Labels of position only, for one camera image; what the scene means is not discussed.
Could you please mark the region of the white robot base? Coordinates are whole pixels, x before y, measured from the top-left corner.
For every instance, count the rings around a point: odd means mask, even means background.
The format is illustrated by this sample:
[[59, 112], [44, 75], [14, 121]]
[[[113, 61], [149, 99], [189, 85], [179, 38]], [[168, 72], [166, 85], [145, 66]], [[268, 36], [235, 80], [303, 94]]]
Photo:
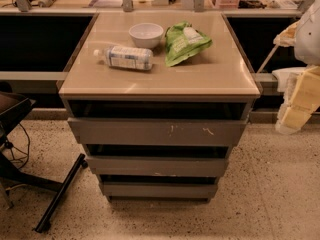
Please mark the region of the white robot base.
[[272, 75], [277, 79], [278, 92], [284, 92], [287, 84], [287, 80], [290, 74], [300, 74], [304, 70], [304, 67], [290, 67], [290, 68], [282, 68], [272, 71]]

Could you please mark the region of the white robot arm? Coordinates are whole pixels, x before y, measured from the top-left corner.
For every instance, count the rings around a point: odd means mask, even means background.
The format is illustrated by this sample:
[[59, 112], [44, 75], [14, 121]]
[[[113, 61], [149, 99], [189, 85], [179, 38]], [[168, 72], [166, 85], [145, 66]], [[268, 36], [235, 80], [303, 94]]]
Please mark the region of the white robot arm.
[[276, 130], [281, 134], [299, 131], [320, 107], [320, 0], [315, 0], [302, 17], [278, 34], [273, 43], [294, 47], [295, 58], [307, 67], [290, 73], [284, 102], [277, 114]]

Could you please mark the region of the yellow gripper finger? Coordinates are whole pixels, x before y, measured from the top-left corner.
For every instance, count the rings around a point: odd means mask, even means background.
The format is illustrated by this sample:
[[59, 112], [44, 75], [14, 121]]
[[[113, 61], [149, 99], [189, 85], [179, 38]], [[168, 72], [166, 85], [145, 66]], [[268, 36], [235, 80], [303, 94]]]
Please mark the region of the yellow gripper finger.
[[281, 47], [294, 46], [297, 25], [298, 22], [294, 22], [289, 25], [285, 30], [283, 30], [274, 38], [273, 43]]
[[290, 73], [284, 102], [277, 114], [275, 129], [281, 134], [298, 132], [320, 107], [320, 67], [310, 66], [301, 73]]

